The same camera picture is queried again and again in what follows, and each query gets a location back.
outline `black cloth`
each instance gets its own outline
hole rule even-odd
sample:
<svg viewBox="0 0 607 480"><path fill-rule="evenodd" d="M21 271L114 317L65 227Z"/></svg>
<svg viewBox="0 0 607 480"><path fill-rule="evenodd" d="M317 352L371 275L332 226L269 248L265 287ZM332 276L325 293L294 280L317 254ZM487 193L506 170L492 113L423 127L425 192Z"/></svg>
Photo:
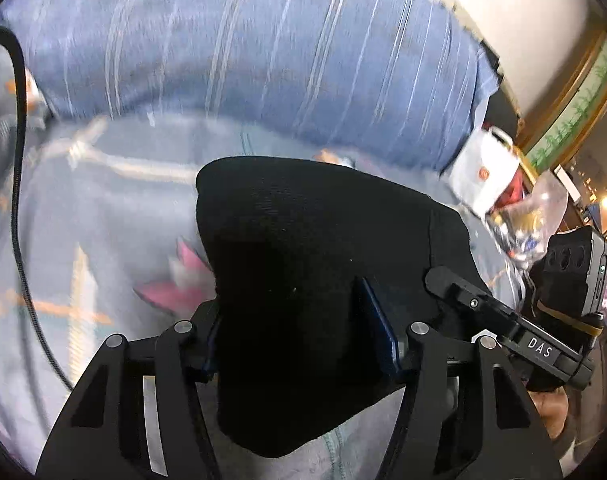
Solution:
<svg viewBox="0 0 607 480"><path fill-rule="evenodd" d="M352 302L357 276L445 335L469 326L427 293L447 266L488 291L458 213L414 190L321 162L239 157L197 177L196 216L216 277L221 429L282 456L398 389L382 377Z"/></svg>

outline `gray bed sheet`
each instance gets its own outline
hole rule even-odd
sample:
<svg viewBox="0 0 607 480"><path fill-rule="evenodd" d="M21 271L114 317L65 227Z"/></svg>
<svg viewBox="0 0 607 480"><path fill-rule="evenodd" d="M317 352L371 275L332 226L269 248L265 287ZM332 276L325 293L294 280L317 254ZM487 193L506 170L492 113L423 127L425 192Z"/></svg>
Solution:
<svg viewBox="0 0 607 480"><path fill-rule="evenodd" d="M0 72L10 77L6 63L0 53ZM11 249L13 106L0 84L0 439L34 471L66 391L32 332ZM319 148L256 124L197 114L96 117L82 124L48 122L39 107L30 112L20 240L43 331L73 381L109 334L155 335L214 294L196 230L194 181L205 164L232 155L313 159ZM481 277L501 301L519 304L523 284L515 268L438 174L379 164L358 152L336 155L357 171L457 208ZM148 391L154 391L151 384ZM239 480L374 478L402 396L396 392L286 457L269 460L218 430L215 383L203 386L202 394L223 478ZM154 412L154 403L147 410ZM152 444L151 460L163 472Z"/></svg>

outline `black cable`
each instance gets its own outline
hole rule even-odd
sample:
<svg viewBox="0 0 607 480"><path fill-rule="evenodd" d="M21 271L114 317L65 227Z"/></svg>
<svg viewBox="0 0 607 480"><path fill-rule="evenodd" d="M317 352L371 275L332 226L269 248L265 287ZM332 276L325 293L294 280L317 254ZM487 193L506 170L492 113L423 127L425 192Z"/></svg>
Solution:
<svg viewBox="0 0 607 480"><path fill-rule="evenodd" d="M43 335L39 318L36 315L30 288L27 284L26 272L24 270L23 256L19 247L18 217L19 217L19 191L21 188L21 170L23 168L24 148L26 146L26 125L27 125L27 95L26 95L26 64L24 62L23 51L16 36L5 27L0 27L0 45L10 54L12 67L14 70L14 83L16 87L16 143L14 145L14 177L12 182L12 207L10 211L10 235L12 238L12 248L14 251L14 260L16 261L16 270L19 273L21 281L21 292L26 304L26 309L32 321L32 327L39 344L43 349L45 357L50 362L50 366L59 377L65 387L72 391L72 382L66 377L57 362L48 342Z"/></svg>

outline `white bag handle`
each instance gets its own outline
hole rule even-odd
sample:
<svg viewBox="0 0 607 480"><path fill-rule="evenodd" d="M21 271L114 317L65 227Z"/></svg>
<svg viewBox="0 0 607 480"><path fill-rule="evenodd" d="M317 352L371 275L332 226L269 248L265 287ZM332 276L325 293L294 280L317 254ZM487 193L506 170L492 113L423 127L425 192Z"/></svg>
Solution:
<svg viewBox="0 0 607 480"><path fill-rule="evenodd" d="M499 137L499 139L504 140L508 146L512 147L513 141L512 137L510 137L504 130L498 128L496 126L490 126L490 134Z"/></svg>

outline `metal screw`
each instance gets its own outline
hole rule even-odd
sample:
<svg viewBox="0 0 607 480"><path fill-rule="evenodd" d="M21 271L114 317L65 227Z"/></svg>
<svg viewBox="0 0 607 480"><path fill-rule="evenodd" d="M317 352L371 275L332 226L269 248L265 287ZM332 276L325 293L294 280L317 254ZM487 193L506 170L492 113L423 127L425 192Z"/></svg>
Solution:
<svg viewBox="0 0 607 480"><path fill-rule="evenodd" d="M427 324L421 321L415 321L412 325L410 325L410 330L418 335L427 334L427 331L430 330Z"/></svg>
<svg viewBox="0 0 607 480"><path fill-rule="evenodd" d="M106 339L106 345L110 348L117 348L123 342L123 337L119 334L112 334L108 339Z"/></svg>
<svg viewBox="0 0 607 480"><path fill-rule="evenodd" d="M179 321L174 326L174 331L178 334L185 334L190 332L190 330L192 330L192 323L189 321Z"/></svg>
<svg viewBox="0 0 607 480"><path fill-rule="evenodd" d="M497 342L495 341L495 339L493 337L490 337L489 335L482 335L479 338L479 342L481 343L481 346L487 348L488 350L496 348L497 346Z"/></svg>

